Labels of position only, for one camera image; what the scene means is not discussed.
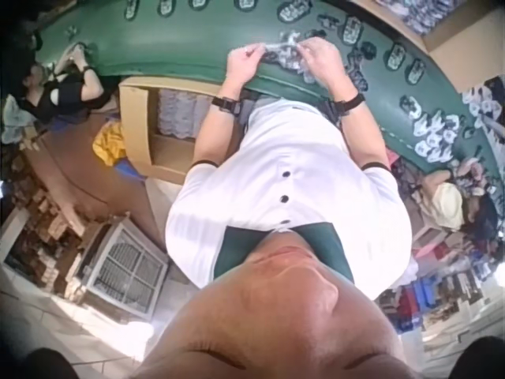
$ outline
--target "yellow cloth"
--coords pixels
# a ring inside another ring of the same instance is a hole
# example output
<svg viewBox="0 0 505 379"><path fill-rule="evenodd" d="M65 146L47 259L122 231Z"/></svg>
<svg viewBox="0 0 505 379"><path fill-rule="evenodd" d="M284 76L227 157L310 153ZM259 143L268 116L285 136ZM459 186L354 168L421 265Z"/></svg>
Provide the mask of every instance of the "yellow cloth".
<svg viewBox="0 0 505 379"><path fill-rule="evenodd" d="M93 151L107 165L126 157L125 142L119 121L109 121L98 132L93 141Z"/></svg>
<svg viewBox="0 0 505 379"><path fill-rule="evenodd" d="M454 184L442 183L438 186L429 207L435 222L441 227L459 230L465 223L463 218L463 197Z"/></svg>

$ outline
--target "watch strap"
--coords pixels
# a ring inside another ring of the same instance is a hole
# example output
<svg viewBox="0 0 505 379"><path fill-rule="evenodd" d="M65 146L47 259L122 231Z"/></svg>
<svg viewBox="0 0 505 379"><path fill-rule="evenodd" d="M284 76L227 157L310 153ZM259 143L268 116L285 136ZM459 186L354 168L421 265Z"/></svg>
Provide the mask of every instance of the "watch strap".
<svg viewBox="0 0 505 379"><path fill-rule="evenodd" d="M84 66L80 73L82 73L84 75L86 73L86 71L88 71L89 69L93 69L93 68L91 66Z"/></svg>
<svg viewBox="0 0 505 379"><path fill-rule="evenodd" d="M240 114L241 104L237 100L216 96L212 99L212 105L219 107L221 111L230 113L233 116L238 116Z"/></svg>
<svg viewBox="0 0 505 379"><path fill-rule="evenodd" d="M353 99L343 102L343 109L344 109L344 114L347 115L349 114L349 111L353 110L355 107L360 105L365 101L365 97L363 96L362 93L358 93Z"/></svg>
<svg viewBox="0 0 505 379"><path fill-rule="evenodd" d="M347 116L349 114L349 111L353 110L364 101L365 97L363 94L358 93L353 99L349 101L334 101L333 109L340 117Z"/></svg>

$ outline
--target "floor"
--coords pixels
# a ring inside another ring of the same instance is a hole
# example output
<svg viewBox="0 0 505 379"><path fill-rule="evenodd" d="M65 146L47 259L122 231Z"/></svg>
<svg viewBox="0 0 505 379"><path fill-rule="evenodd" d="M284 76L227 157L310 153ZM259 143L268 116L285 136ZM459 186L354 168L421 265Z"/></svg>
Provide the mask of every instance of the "floor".
<svg viewBox="0 0 505 379"><path fill-rule="evenodd" d="M82 226L74 209L93 219L129 212L133 222L165 250L145 184L107 167L92 151L93 139L105 122L104 116L92 114L82 124L43 134L39 151L25 154L75 229Z"/></svg>
<svg viewBox="0 0 505 379"><path fill-rule="evenodd" d="M166 251L166 218L181 187L152 178L139 182L107 167L92 151L93 138L105 122L102 115L92 115L83 124L47 132L38 140L39 151L26 150L25 154L71 223L80 222L74 209L93 219L129 212L132 221ZM150 322L154 336L148 351L197 291L172 264Z"/></svg>

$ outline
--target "eyebrow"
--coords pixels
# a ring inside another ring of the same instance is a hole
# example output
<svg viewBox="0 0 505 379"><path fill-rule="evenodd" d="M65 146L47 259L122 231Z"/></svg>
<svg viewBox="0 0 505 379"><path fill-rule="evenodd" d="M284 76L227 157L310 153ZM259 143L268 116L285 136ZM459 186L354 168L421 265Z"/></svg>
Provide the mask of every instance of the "eyebrow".
<svg viewBox="0 0 505 379"><path fill-rule="evenodd" d="M225 363L228 366L232 366L235 369L239 369L239 370L245 370L245 366L242 365L241 363L235 362L231 358L226 357L225 355L218 353L216 351L210 351L210 350L209 351L194 351L194 353L210 355L212 358L217 359L218 361Z"/></svg>
<svg viewBox="0 0 505 379"><path fill-rule="evenodd" d="M372 358L375 358L379 355L385 355L382 353L373 353L373 354L367 354L363 355L358 359L354 359L351 363L349 363L347 366L344 367L344 370L352 370L358 367L359 365L362 365L363 363L369 361Z"/></svg>

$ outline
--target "green counter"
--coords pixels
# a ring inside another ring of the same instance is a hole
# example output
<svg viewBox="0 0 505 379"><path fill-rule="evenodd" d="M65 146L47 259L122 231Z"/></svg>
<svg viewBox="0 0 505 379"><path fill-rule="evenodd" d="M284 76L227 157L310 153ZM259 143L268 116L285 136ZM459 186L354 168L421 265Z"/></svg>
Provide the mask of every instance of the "green counter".
<svg viewBox="0 0 505 379"><path fill-rule="evenodd" d="M200 11L192 9L187 0L177 0L174 12L167 18L158 15L158 0L140 0L132 21L124 18L125 0L88 1L60 16L42 31L43 49L38 59L44 64L54 62L69 43L83 41L90 46L92 62L102 75L165 75L220 82L224 78L226 54L230 49L253 42L277 43L281 32L323 29L346 62L351 47L342 42L336 31L324 29L318 16L327 14L345 21L347 14L322 2L312 3L309 14L286 24L278 18L278 7L282 2L272 0L259 0L251 12L240 11L233 0L210 0ZM364 24L357 46L364 41L373 43L377 49L376 58L365 60L362 65L362 73L368 82L368 91L364 94L383 128L388 147L423 171L443 166L427 163L412 149L420 139L413 136L413 123L399 106L400 98L413 96L429 114L442 109L447 114L464 115L467 124L472 126L474 118L462 103L461 96L431 59L406 39L393 41ZM399 70L390 71L384 56L394 42L406 48L406 59ZM411 85L406 82L406 69L415 58L419 58L426 69L419 83ZM309 103L316 103L327 95L318 84L306 84L302 76L267 64L261 65L249 88ZM488 175L499 177L495 158L482 130L476 130L474 136L466 140L462 138L460 128L453 155L458 159L475 156L479 145ZM496 195L500 195L503 188L497 192Z"/></svg>

